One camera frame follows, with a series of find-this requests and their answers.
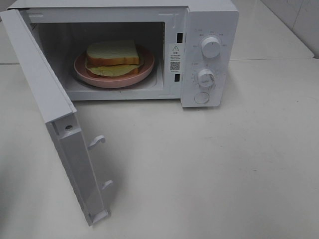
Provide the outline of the round white door button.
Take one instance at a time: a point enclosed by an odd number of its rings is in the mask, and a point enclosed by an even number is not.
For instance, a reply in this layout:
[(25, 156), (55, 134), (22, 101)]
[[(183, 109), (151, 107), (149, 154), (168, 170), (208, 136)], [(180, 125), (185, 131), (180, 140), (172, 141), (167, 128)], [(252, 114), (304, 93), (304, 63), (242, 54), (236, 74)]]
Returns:
[(209, 101), (209, 94), (206, 92), (197, 93), (194, 97), (194, 100), (198, 104), (205, 104)]

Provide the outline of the white timer knob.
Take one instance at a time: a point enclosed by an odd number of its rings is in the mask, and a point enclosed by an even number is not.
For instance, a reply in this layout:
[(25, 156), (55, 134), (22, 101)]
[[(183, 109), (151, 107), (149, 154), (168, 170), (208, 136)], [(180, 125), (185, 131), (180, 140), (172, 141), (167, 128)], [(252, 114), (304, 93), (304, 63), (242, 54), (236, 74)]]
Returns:
[(198, 72), (198, 84), (200, 87), (209, 88), (215, 84), (215, 72), (209, 69), (202, 69)]

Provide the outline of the toast sandwich with cheese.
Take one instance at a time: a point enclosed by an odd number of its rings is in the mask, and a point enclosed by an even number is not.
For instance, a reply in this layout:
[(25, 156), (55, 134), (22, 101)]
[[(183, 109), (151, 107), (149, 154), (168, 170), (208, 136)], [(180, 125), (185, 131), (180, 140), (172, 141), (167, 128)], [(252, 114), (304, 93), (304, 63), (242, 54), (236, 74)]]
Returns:
[(85, 67), (90, 74), (117, 77), (137, 74), (144, 64), (134, 40), (115, 40), (92, 43), (87, 47)]

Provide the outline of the pink round plate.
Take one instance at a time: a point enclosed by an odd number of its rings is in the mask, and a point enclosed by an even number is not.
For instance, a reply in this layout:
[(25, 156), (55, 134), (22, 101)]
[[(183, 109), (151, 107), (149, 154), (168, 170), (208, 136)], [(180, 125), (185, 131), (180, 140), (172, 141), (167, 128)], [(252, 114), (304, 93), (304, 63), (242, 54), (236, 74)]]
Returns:
[(138, 45), (140, 64), (87, 67), (86, 53), (79, 55), (74, 62), (78, 79), (95, 87), (116, 89), (134, 85), (144, 80), (153, 70), (154, 55)]

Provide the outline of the white microwave door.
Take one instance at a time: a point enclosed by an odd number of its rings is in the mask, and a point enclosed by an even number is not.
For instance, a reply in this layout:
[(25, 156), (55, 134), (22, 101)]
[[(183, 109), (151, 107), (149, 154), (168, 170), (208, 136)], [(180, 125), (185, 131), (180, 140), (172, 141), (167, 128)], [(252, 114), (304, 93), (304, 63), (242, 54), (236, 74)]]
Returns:
[(29, 20), (17, 9), (3, 11), (0, 17), (85, 219), (92, 225), (109, 215), (102, 191), (113, 182), (97, 181), (89, 156), (89, 150), (105, 138), (100, 135), (86, 144), (76, 109), (32, 35)]

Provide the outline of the glass microwave turntable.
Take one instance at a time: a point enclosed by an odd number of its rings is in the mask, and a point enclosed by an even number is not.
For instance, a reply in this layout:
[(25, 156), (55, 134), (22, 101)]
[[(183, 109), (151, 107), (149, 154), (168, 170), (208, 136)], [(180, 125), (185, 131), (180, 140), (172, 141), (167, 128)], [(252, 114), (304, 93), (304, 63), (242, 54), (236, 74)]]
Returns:
[(122, 75), (118, 77), (98, 77), (90, 76), (85, 68), (85, 56), (79, 56), (74, 62), (74, 70), (79, 80), (84, 83), (106, 89), (116, 89), (130, 87), (135, 84), (143, 84), (152, 80), (152, 71), (155, 65), (155, 58), (152, 55), (144, 56), (144, 64), (139, 68), (139, 73), (134, 75)]

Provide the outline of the white warning label sticker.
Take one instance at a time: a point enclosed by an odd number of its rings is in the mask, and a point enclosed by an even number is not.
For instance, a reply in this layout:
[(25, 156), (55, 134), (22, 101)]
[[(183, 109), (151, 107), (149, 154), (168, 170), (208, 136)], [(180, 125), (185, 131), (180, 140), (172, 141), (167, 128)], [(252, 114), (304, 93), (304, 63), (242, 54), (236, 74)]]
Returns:
[(182, 47), (180, 44), (169, 45), (169, 70), (171, 72), (180, 72), (182, 67)]

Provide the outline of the white microwave oven body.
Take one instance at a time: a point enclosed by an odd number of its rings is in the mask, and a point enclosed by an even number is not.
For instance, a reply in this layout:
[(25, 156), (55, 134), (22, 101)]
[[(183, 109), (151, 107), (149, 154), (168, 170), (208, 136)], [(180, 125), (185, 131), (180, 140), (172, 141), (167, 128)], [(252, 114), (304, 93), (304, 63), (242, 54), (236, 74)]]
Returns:
[[(230, 0), (18, 0), (31, 33), (71, 101), (180, 99), (183, 107), (215, 107), (221, 102), (227, 67), (239, 18)], [(206, 58), (201, 42), (221, 41), (220, 54)], [(101, 89), (79, 80), (75, 58), (93, 43), (133, 39), (155, 56), (153, 82)], [(169, 70), (169, 45), (182, 47), (180, 72)], [(215, 72), (215, 84), (198, 84), (198, 72)], [(209, 94), (198, 104), (197, 93)]]

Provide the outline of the upper white power knob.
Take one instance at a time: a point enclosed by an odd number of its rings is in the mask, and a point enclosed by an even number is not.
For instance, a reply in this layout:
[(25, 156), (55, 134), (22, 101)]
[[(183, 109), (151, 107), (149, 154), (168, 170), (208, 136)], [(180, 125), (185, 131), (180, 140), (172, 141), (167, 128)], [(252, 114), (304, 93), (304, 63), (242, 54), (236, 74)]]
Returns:
[(220, 54), (221, 41), (217, 36), (209, 36), (202, 40), (201, 51), (206, 58), (215, 58)]

